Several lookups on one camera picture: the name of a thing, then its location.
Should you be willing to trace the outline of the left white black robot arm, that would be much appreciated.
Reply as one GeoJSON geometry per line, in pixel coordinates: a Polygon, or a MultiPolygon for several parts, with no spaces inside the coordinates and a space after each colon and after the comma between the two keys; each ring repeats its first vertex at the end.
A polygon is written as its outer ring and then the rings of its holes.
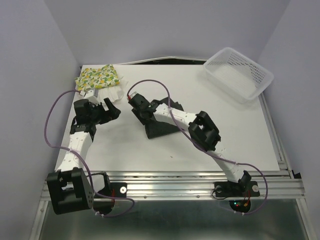
{"type": "Polygon", "coordinates": [[[106,197],[111,193],[111,184],[98,180],[94,188],[92,179],[86,176],[88,166],[85,158],[94,141],[96,125],[116,120],[121,111],[109,98],[104,103],[80,99],[73,103],[75,116],[71,122],[69,145],[56,171],[47,175],[47,187],[53,210],[57,215],[89,210],[93,207],[94,195],[106,197]]]}

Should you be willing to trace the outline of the black skirt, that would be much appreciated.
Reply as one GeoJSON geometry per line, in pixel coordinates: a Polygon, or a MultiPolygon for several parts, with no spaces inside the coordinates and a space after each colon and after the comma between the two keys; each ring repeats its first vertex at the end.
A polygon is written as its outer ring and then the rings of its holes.
{"type": "MultiPolygon", "coordinates": [[[[168,97],[161,99],[159,102],[168,105],[168,97]]],[[[170,106],[177,110],[184,111],[183,106],[172,99],[170,99],[170,106]]],[[[144,128],[148,139],[155,139],[179,132],[178,127],[175,125],[166,122],[158,122],[154,117],[144,125],[144,128]]]]}

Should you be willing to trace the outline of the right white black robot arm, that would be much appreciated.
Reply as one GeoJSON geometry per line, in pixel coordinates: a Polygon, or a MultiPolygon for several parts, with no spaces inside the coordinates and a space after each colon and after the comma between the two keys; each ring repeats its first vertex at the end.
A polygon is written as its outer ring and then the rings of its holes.
{"type": "Polygon", "coordinates": [[[223,149],[217,149],[221,142],[220,131],[205,111],[185,112],[182,105],[170,97],[148,101],[134,92],[128,96],[132,112],[144,125],[148,139],[155,139],[173,133],[187,133],[193,145],[205,153],[213,154],[216,163],[227,177],[227,182],[216,183],[221,198],[241,197],[248,190],[252,177],[230,160],[222,160],[223,149]]]}

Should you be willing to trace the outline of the lemon print skirt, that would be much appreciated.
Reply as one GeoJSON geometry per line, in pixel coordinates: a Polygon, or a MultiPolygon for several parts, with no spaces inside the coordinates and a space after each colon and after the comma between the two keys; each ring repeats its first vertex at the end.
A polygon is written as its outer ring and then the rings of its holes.
{"type": "Polygon", "coordinates": [[[101,90],[120,86],[121,80],[112,64],[102,67],[84,67],[79,77],[74,79],[77,91],[101,90]]]}

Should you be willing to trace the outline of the white pleated skirt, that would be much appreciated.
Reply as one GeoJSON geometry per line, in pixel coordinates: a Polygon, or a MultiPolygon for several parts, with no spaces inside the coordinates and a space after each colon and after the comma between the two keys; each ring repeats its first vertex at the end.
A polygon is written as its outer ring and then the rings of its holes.
{"type": "Polygon", "coordinates": [[[127,84],[128,81],[124,78],[123,75],[120,75],[119,84],[98,90],[98,101],[104,103],[105,98],[109,98],[112,103],[120,101],[125,95],[127,84]]]}

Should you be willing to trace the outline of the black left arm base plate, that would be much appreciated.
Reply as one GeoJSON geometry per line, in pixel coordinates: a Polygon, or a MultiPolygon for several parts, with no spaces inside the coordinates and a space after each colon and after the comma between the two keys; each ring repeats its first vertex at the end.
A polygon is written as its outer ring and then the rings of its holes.
{"type": "Polygon", "coordinates": [[[125,214],[128,184],[126,182],[111,182],[89,197],[96,216],[102,218],[120,217],[125,214]]]}

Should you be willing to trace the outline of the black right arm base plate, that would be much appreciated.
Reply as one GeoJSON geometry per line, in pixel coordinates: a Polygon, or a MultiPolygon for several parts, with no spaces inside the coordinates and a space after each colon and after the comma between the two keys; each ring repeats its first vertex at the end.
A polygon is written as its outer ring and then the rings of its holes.
{"type": "Polygon", "coordinates": [[[245,188],[230,181],[213,183],[211,196],[216,200],[229,200],[230,208],[241,214],[248,214],[251,209],[251,198],[260,197],[260,190],[256,181],[250,181],[245,188]]]}

